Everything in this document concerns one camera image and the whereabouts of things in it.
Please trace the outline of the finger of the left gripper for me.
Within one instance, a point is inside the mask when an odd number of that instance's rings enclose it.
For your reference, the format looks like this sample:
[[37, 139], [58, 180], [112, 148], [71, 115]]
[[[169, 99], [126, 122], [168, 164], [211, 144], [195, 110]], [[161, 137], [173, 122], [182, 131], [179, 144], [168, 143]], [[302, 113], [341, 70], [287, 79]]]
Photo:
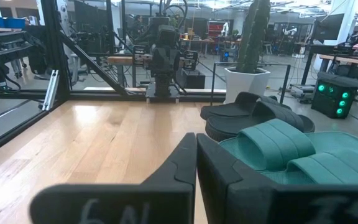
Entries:
[[150, 70], [152, 75], [166, 74], [165, 60], [167, 59], [166, 50], [164, 48], [154, 48], [151, 50], [152, 61], [150, 63]]
[[167, 49], [167, 57], [170, 66], [170, 73], [174, 74], [180, 65], [181, 52], [177, 49]]

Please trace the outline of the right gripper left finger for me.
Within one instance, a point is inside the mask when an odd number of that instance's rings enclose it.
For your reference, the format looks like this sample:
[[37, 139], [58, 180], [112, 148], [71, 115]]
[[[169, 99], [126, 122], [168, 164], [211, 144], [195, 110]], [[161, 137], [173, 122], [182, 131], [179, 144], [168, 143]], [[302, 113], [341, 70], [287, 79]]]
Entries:
[[140, 184], [60, 184], [31, 201], [33, 223], [193, 223], [197, 141], [187, 133]]

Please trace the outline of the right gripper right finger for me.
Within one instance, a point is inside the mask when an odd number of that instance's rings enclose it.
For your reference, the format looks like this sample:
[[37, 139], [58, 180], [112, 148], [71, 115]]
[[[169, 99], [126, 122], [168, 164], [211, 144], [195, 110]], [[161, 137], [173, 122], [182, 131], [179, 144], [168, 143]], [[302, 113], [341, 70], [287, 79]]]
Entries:
[[358, 154], [315, 154], [261, 172], [206, 135], [196, 138], [210, 223], [358, 223]]

